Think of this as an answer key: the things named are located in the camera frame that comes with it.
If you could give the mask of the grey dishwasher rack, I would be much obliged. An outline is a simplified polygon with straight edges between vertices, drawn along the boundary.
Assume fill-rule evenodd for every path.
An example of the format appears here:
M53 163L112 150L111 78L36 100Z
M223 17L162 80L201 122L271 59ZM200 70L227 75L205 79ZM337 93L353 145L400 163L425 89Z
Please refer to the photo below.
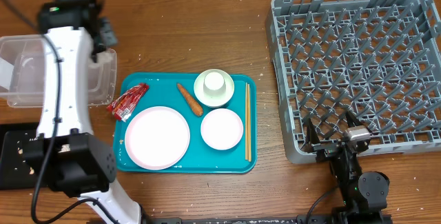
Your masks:
M266 19L285 155L312 163L306 125L342 138L353 112L368 154L440 150L440 15L434 0L271 0Z

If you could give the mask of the large white plate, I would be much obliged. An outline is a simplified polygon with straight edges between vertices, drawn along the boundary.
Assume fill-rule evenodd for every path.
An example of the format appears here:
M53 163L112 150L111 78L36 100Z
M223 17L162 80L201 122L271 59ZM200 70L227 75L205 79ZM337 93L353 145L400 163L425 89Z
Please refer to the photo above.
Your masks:
M125 149L130 159L147 170L164 170L187 152L190 130L176 110L156 106L139 112L125 131Z

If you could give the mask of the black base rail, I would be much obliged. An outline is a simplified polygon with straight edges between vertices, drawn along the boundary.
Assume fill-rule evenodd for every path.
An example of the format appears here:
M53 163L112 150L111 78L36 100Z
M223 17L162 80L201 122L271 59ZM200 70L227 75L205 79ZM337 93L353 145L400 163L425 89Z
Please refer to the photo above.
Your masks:
M306 215L298 215L294 218L207 218L185 220L181 218L152 218L154 224L332 224L332 223L387 223L392 224L391 216L383 216L383 220L367 219L366 221L335 221L328 214L312 215L306 222Z

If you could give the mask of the right wooden chopstick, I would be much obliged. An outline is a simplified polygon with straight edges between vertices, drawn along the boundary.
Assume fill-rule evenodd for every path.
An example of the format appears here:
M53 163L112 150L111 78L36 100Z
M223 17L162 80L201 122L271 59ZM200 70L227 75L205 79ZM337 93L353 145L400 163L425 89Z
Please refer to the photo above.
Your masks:
M250 103L250 86L247 83L247 160L251 162L252 149L251 149L251 103Z

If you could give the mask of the black waste tray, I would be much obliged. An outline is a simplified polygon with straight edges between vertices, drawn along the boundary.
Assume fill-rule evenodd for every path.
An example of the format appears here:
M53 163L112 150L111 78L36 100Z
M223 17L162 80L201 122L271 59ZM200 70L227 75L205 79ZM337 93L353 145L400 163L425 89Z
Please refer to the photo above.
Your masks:
M19 153L33 139L38 123L1 124L1 190L33 188L37 176Z

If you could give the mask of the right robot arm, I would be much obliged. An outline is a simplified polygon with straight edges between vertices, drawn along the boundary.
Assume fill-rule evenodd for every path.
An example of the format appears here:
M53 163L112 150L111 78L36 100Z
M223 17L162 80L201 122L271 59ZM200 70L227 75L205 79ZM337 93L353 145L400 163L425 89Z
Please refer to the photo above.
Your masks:
M336 186L325 192L309 208L304 216L297 216L298 223L392 223L389 215L382 210L387 207L389 178L382 172L363 172L358 154L368 150L372 131L359 121L353 112L345 113L348 128L343 137L335 143L322 143L315 125L310 119L305 121L307 151L316 155L316 162L329 162L331 174L336 178ZM330 214L314 215L315 207L333 191L339 189L344 205L335 207Z

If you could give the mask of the orange carrot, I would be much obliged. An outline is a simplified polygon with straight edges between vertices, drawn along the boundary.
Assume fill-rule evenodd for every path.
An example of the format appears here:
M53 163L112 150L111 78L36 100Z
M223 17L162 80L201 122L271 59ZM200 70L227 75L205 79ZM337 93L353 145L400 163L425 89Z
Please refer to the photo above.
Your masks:
M176 86L177 86L179 92L182 94L185 101L187 102L191 111L196 116L202 116L203 115L203 108L198 103L198 101L180 83L177 83Z

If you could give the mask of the pale green bowl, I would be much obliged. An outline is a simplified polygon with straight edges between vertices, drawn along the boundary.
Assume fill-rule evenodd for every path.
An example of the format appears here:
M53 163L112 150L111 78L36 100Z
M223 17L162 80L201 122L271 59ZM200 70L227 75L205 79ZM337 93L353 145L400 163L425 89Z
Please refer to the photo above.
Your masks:
M220 72L225 80L225 87L220 92L208 92L204 87L204 78L209 72ZM209 69L201 72L194 82L194 94L196 98L207 107L219 108L225 105L234 94L234 81L232 77L223 70Z

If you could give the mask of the rice and nut leftovers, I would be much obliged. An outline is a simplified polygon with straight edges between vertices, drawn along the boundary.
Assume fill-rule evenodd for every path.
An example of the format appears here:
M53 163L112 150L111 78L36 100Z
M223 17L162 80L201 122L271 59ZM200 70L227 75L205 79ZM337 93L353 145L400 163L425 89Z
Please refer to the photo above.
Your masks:
M34 175L34 174L35 174L35 171L34 171L34 169L33 169L30 165L27 164L26 160L24 159L24 149L23 149L23 148L24 148L28 143L33 142L33 141L36 141L36 139L37 139L37 138L34 137L34 138L31 138L31 139L24 139L23 141L19 139L19 140L17 141L17 152L18 152L18 155L22 158L22 163L28 167L28 169L29 169L29 175Z

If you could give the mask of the red snack wrapper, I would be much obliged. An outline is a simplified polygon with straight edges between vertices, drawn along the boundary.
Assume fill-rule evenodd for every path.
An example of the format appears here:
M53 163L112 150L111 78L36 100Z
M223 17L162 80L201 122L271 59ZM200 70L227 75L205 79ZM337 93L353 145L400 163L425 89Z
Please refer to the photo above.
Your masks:
M107 111L118 121L126 122L131 117L138 102L149 88L149 85L146 83L139 83L138 85L131 87L119 98L111 102L111 104L107 106Z

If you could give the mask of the teal plastic serving tray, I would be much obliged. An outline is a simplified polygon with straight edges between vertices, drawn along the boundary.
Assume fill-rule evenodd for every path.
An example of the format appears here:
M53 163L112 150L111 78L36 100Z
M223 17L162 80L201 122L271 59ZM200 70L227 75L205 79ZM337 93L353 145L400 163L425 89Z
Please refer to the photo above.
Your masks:
M180 83L190 94L193 94L197 74L171 72L135 72L127 76L121 84L121 93L131 87L146 83L149 90L144 94L132 115L155 106L165 106L183 115L190 130L189 147L183 158L161 173L194 173L194 174L244 174L252 170L257 161L257 107L256 84L253 79L243 74L233 74L235 90L231 100L225 106L234 111L245 121L245 90L250 88L251 111L251 160L245 159L245 138L232 149L220 151L208 146L201 137L202 118L197 117L189 108L185 99L176 87Z

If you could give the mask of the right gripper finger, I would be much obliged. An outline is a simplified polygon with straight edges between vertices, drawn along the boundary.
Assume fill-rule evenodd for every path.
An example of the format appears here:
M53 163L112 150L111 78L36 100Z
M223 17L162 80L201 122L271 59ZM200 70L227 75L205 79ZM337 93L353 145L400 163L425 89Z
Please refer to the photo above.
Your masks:
M305 126L307 128L305 142L303 146L304 152L315 152L316 147L320 145L320 139L316 132L316 126L312 123L311 119L307 119Z
M350 110L346 111L345 117L346 117L347 125L349 128L353 128L353 127L357 127L357 126L362 125L362 123L357 119L355 114Z

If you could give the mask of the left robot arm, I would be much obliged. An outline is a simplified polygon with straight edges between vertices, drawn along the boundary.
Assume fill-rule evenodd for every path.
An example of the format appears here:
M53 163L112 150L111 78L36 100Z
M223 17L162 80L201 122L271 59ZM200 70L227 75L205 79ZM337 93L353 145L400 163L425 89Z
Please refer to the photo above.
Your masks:
M106 223L147 223L143 208L117 181L113 149L94 136L90 123L88 63L107 47L102 7L97 0L54 0L42 6L43 109L23 158L37 173L35 190L47 185L63 192L77 205L88 204Z

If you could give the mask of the small white plate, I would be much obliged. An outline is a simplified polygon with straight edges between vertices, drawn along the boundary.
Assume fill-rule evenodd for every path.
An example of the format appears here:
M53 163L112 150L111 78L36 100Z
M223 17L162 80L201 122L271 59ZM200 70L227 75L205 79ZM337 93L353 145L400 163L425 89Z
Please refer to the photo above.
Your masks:
M229 150L243 137L241 118L232 110L220 108L209 112L201 123L201 137L215 150Z

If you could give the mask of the clear plastic waste bin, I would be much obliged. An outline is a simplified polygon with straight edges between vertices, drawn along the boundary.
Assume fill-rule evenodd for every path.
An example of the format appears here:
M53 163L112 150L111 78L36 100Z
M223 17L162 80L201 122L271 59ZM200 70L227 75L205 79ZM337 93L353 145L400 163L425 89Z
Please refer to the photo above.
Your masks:
M44 91L44 42L39 35L1 37L1 98L11 108L40 108ZM113 49L88 63L89 105L114 98L117 56Z

